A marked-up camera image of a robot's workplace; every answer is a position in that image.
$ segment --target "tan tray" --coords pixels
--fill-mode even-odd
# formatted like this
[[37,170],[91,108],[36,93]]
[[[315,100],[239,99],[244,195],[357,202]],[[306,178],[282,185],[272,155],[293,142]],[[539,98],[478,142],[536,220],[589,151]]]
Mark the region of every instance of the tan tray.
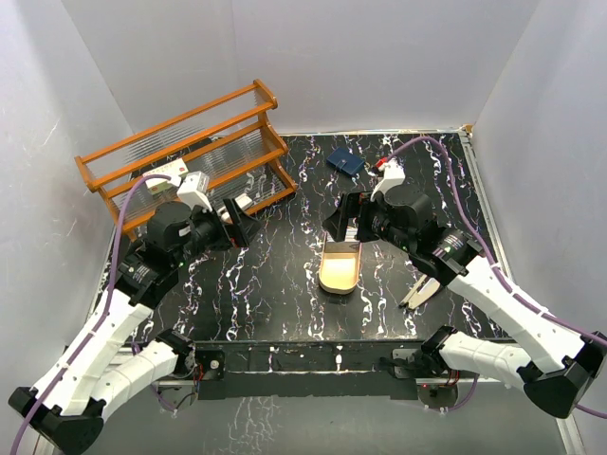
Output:
[[332,242],[324,234],[319,284],[332,294],[349,294],[359,282],[360,242],[354,240],[355,227],[349,227],[344,242]]

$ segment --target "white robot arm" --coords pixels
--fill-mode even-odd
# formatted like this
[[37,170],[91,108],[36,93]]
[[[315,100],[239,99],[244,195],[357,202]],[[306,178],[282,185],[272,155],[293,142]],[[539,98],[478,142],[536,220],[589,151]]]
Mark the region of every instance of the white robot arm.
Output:
[[260,227],[233,199],[224,200],[225,214],[213,210],[201,190],[203,177],[186,176],[177,192],[185,203],[168,202],[156,209],[147,233],[118,267],[109,307],[103,305],[106,290],[57,363],[33,387],[17,388],[9,399],[65,455],[85,452],[110,415],[139,391],[169,374],[185,376],[192,370],[193,344],[168,330],[106,371],[119,348],[178,283],[179,267],[206,250],[248,246]]
[[436,374],[451,369],[492,377],[523,390],[551,415],[567,417],[597,377],[605,347],[543,318],[547,309],[512,282],[512,292],[506,291],[481,246],[459,229],[438,225],[430,198],[404,184],[395,160],[377,166],[384,175],[373,192],[343,195],[336,212],[324,221],[333,239],[341,241],[348,221],[356,218],[359,241],[381,239],[405,251],[419,271],[476,305],[519,344],[483,341],[442,327],[412,362],[421,358]]

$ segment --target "black bracket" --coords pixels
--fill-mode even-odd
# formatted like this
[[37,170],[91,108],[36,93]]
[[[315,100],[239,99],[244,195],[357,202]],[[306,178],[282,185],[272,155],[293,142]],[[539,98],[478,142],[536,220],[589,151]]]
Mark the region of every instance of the black bracket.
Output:
[[443,357],[441,357],[440,350],[445,346],[447,338],[456,333],[457,329],[454,329],[449,325],[443,325],[434,333],[434,335],[421,345],[422,356],[420,360],[424,367],[436,375],[440,375],[449,368],[445,363],[445,360],[443,360]]
[[172,329],[167,329],[158,334],[155,341],[162,341],[164,344],[170,346],[173,352],[178,355],[173,373],[183,375],[190,371],[186,365],[186,359],[192,354],[194,347],[188,338],[183,337]]
[[226,355],[220,349],[202,349],[196,351],[196,362],[202,367],[202,380],[198,381],[196,391],[202,400],[223,400],[227,398]]
[[[601,332],[593,335],[607,340]],[[562,360],[564,369],[543,373],[533,362],[517,370],[524,381],[524,393],[541,410],[565,419],[586,393],[602,369],[607,348],[581,337],[584,346],[575,358]]]
[[[9,405],[26,417],[36,403],[38,391],[18,387],[9,398]],[[58,406],[48,409],[42,405],[29,423],[65,455],[81,455],[99,437],[103,429],[101,412],[105,401],[89,400],[81,415],[62,416]]]

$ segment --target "white wall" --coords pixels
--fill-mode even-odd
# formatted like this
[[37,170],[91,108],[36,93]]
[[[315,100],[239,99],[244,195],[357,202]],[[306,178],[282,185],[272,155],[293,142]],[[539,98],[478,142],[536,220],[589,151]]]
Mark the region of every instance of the white wall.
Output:
[[235,0],[241,81],[259,77],[282,131],[474,122],[535,0]]
[[137,131],[260,78],[283,132],[477,120],[538,0],[63,0]]
[[[73,160],[131,134],[59,0],[0,2],[0,452],[8,405],[82,327],[111,218]],[[21,453],[31,453],[29,434]]]
[[[519,285],[607,334],[607,4],[542,1],[474,128],[489,202]],[[607,373],[582,404],[607,411]],[[589,454],[605,422],[577,413]]]
[[230,1],[63,3],[136,132],[240,87]]

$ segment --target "dark blue book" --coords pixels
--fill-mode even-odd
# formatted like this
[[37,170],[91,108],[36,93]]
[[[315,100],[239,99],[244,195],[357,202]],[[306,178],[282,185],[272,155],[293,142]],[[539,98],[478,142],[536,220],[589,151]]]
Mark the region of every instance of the dark blue book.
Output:
[[326,164],[351,177],[364,168],[364,160],[359,156],[352,155],[343,147],[339,147],[335,152],[329,155],[329,157],[326,158]]

